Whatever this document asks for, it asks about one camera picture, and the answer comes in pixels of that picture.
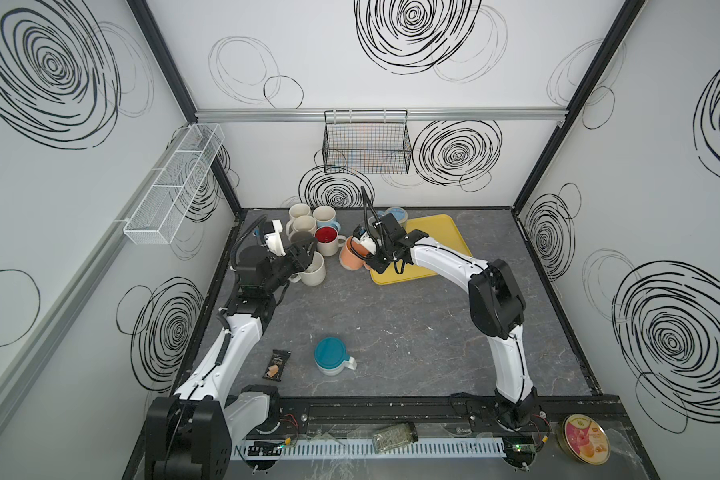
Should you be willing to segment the light blue mug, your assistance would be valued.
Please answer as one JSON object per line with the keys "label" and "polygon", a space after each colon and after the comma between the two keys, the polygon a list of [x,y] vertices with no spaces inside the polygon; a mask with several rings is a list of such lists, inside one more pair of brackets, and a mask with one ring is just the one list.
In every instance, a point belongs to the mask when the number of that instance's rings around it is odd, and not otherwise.
{"label": "light blue mug", "polygon": [[341,231],[341,225],[337,220],[337,212],[333,207],[316,207],[312,212],[312,216],[316,220],[318,228],[331,227],[337,232]]}

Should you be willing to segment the white mug with ribbed base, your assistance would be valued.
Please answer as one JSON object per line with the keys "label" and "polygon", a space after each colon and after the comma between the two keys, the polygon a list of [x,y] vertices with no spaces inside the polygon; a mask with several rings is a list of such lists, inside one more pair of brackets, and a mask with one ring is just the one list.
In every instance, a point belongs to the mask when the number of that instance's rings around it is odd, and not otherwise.
{"label": "white mug with ribbed base", "polygon": [[310,216],[312,209],[308,204],[296,203],[292,205],[288,210],[288,215],[291,220],[298,219],[303,216]]}

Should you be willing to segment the cream and orange mug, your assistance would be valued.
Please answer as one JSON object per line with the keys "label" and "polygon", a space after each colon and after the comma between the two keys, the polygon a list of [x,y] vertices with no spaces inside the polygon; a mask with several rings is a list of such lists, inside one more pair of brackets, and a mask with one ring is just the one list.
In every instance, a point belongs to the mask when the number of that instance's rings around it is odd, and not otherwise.
{"label": "cream and orange mug", "polygon": [[365,257],[369,251],[354,236],[347,238],[339,255],[339,262],[349,271],[357,271],[366,267]]}

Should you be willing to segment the pink mug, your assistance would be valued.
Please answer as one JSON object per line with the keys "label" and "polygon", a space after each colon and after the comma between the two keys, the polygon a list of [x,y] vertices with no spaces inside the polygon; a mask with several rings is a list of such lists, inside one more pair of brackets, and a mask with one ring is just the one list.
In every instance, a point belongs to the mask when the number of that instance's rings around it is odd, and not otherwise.
{"label": "pink mug", "polygon": [[291,219],[286,225],[286,234],[291,238],[294,234],[299,232],[308,232],[314,235],[317,231],[317,221],[310,215],[304,215]]}

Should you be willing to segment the blue butterfly mug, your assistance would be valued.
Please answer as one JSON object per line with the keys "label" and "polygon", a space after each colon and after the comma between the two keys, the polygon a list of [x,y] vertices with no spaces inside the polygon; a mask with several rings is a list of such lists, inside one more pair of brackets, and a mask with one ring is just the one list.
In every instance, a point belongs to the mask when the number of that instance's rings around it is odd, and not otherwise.
{"label": "blue butterfly mug", "polygon": [[402,207],[390,207],[385,210],[386,214],[391,214],[398,224],[405,228],[408,222],[408,212]]}

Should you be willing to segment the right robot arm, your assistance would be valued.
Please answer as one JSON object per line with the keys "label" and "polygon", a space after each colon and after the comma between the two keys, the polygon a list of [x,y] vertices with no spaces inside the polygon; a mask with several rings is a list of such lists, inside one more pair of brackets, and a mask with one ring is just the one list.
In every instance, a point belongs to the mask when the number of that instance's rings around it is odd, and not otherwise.
{"label": "right robot arm", "polygon": [[390,266],[402,274],[413,265],[464,290],[470,318],[490,344],[496,370],[496,421],[508,431],[526,426],[537,406],[537,390],[523,342],[526,301],[510,266],[500,259],[486,261],[458,253],[424,231],[408,232],[392,214],[377,214],[365,188],[360,192],[363,223],[348,241],[350,252],[379,274]]}

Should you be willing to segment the grey mug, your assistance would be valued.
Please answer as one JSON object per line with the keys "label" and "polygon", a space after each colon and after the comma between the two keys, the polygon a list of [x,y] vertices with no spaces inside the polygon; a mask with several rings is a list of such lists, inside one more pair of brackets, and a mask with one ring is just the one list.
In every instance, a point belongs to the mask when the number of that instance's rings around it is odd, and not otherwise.
{"label": "grey mug", "polygon": [[290,238],[291,244],[297,246],[304,246],[306,248],[314,247],[317,240],[314,234],[310,231],[297,231]]}

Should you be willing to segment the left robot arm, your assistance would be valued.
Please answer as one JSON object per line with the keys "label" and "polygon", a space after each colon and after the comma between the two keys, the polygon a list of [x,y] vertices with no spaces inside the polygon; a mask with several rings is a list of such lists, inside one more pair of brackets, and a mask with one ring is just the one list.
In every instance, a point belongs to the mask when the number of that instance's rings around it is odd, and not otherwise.
{"label": "left robot arm", "polygon": [[272,320],[276,292],[311,266],[317,241],[306,233],[285,245],[282,224],[265,216],[246,232],[259,239],[249,247],[236,242],[230,250],[235,283],[220,314],[218,337],[188,379],[172,395],[154,400],[147,412],[147,479],[221,479],[234,448],[253,429],[279,422],[276,388],[251,386],[234,401],[228,396]]}

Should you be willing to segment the small cream mug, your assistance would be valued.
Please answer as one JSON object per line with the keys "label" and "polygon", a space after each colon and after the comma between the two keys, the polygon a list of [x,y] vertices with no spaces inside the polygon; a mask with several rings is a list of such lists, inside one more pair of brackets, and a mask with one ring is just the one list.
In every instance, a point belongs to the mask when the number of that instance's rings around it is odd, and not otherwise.
{"label": "small cream mug", "polygon": [[315,238],[317,250],[323,257],[337,255],[343,248],[347,237],[340,234],[333,226],[322,226],[317,229]]}

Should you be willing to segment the cream speckled mug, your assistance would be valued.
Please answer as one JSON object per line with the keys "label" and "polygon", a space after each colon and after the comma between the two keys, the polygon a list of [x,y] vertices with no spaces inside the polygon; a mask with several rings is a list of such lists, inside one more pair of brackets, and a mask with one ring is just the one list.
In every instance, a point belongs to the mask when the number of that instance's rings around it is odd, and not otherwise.
{"label": "cream speckled mug", "polygon": [[322,284],[326,278],[325,260],[321,253],[315,252],[312,263],[303,272],[292,275],[289,278],[291,283],[303,283],[309,287]]}

